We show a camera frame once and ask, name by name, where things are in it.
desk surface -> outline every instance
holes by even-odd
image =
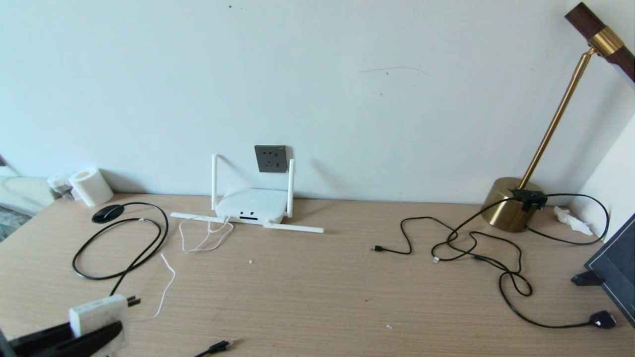
[[[129,201],[151,202],[168,214],[210,212],[206,197],[120,194],[115,200]],[[512,313],[493,267],[474,259],[433,264],[429,250],[448,234],[433,222],[407,225],[413,255],[369,250],[404,248],[402,218],[433,215],[455,226],[477,206],[299,199],[294,209],[287,222],[325,227],[326,234],[238,224],[218,250],[186,254],[180,250],[180,220],[170,218],[162,252],[176,280],[161,315],[133,323],[132,344],[119,355],[188,357],[238,338],[222,356],[633,356],[634,330],[604,291],[569,281],[599,245],[503,233],[481,219],[467,227],[521,246],[523,272],[535,293],[524,298],[506,286],[526,315],[565,324],[606,309],[618,319],[613,330],[549,330]],[[96,210],[58,200],[0,244],[0,328],[8,338],[66,322],[69,307],[110,292],[114,280],[84,280],[70,267],[76,250],[99,230],[90,222]],[[128,217],[161,222],[160,213],[141,206],[129,207],[122,218]],[[534,226],[564,238],[588,238],[547,212],[537,214]],[[205,227],[184,224],[186,247],[204,238]],[[87,249],[81,267],[94,274],[120,271],[155,235],[150,224],[118,227]],[[478,251],[516,266],[515,252],[503,243],[482,239]],[[154,314],[170,278],[160,257],[126,277],[118,292],[142,298],[131,318]]]

white wifi router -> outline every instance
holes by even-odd
[[[284,217],[293,215],[293,180],[295,178],[295,160],[289,160],[289,187],[287,191],[267,189],[243,189],[228,193],[217,203],[217,159],[211,157],[211,209],[216,217],[173,212],[170,216],[183,219],[203,220],[206,222],[229,222],[259,224],[265,228],[286,229],[324,233],[324,228],[281,224]]]

lamp head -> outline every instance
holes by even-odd
[[[598,51],[598,55],[622,70],[630,79],[631,86],[634,85],[635,57],[609,26],[606,26],[584,3],[579,3],[565,15],[565,18],[584,36],[589,46]]]

white cable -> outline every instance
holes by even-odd
[[[198,246],[196,246],[196,248],[190,249],[190,250],[185,250],[185,236],[183,235],[183,229],[181,228],[181,226],[183,225],[183,223],[186,220],[195,219],[195,218],[198,218],[198,217],[201,217],[201,216],[199,215],[199,216],[194,216],[194,217],[191,217],[191,218],[188,218],[188,219],[184,219],[184,220],[181,221],[181,223],[178,224],[178,231],[181,234],[181,249],[185,253],[194,253],[194,252],[203,252],[203,251],[208,251],[208,250],[214,250],[214,249],[220,247],[220,245],[222,244],[222,242],[225,239],[225,237],[234,230],[234,225],[229,223],[229,217],[227,217],[225,219],[225,222],[223,222],[223,225],[220,226],[220,228],[214,229],[214,230],[212,230],[211,227],[210,227],[211,222],[208,222],[207,223],[207,236],[205,237],[205,239],[200,244],[198,244]],[[207,242],[207,239],[210,237],[210,235],[212,233],[216,233],[216,232],[220,231],[221,229],[223,229],[227,225],[229,225],[231,228],[225,234],[223,234],[222,237],[220,237],[220,239],[218,240],[218,243],[216,243],[216,245],[213,248],[200,249],[205,244],[205,242]]]
[[[163,262],[165,262],[165,266],[168,267],[168,269],[172,272],[172,279],[168,283],[168,286],[166,286],[165,289],[163,290],[163,295],[161,296],[161,302],[159,303],[159,309],[157,310],[157,313],[154,314],[154,316],[151,318],[145,318],[140,320],[130,320],[130,321],[134,321],[134,322],[150,321],[153,318],[159,316],[159,313],[161,313],[161,308],[163,308],[163,300],[165,300],[165,294],[168,292],[168,289],[170,288],[170,286],[172,286],[172,283],[174,282],[174,278],[177,277],[177,272],[174,271],[174,269],[172,269],[172,267],[170,266],[170,263],[168,263],[168,260],[165,259],[165,255],[163,255],[163,253],[161,253],[161,258],[163,258]]]
[[[202,246],[202,245],[203,245],[203,243],[205,243],[205,241],[203,241],[203,242],[201,242],[201,244],[199,244],[199,245],[198,245],[195,249],[189,250],[188,252],[203,252],[203,251],[207,251],[207,250],[214,250],[214,249],[216,249],[216,248],[220,247],[220,245],[223,243],[223,240],[225,239],[225,237],[226,237],[227,235],[229,235],[229,233],[231,233],[231,232],[234,230],[234,225],[233,225],[233,224],[231,224],[231,223],[229,223],[229,221],[225,222],[225,223],[223,224],[223,227],[224,227],[226,224],[228,224],[228,225],[229,225],[229,227],[231,227],[231,228],[229,228],[229,230],[228,230],[227,232],[225,232],[225,234],[223,234],[223,236],[222,236],[222,237],[220,237],[220,239],[218,240],[218,242],[216,243],[216,245],[215,245],[213,248],[199,249],[199,247],[200,247],[200,246]],[[208,229],[207,231],[208,231],[208,233],[214,233],[214,232],[218,232],[219,230],[221,230],[221,228],[217,229],[216,231],[210,231],[209,229]]]

white wall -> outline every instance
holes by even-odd
[[[635,213],[635,116],[584,184],[582,194],[600,200],[611,214],[606,240]],[[576,198],[571,208],[584,221],[591,223],[597,235],[602,234],[605,215],[594,202]]]
[[[586,3],[635,48],[635,0]],[[305,196],[482,202],[524,173],[587,49],[576,4],[3,1],[0,153],[22,175],[95,165],[120,191],[208,194],[213,152],[220,192],[284,188],[253,145],[286,144]],[[594,57],[533,181],[577,192],[633,112]]]

